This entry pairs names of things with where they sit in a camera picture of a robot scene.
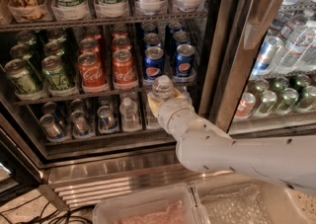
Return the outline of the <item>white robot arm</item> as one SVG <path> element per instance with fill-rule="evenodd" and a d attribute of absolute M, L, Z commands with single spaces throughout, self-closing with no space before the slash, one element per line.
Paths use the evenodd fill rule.
<path fill-rule="evenodd" d="M 307 194 L 316 193 L 316 136 L 233 139 L 195 113 L 181 96 L 147 95 L 161 127 L 176 140 L 176 155 L 198 173 L 232 171 Z"/>

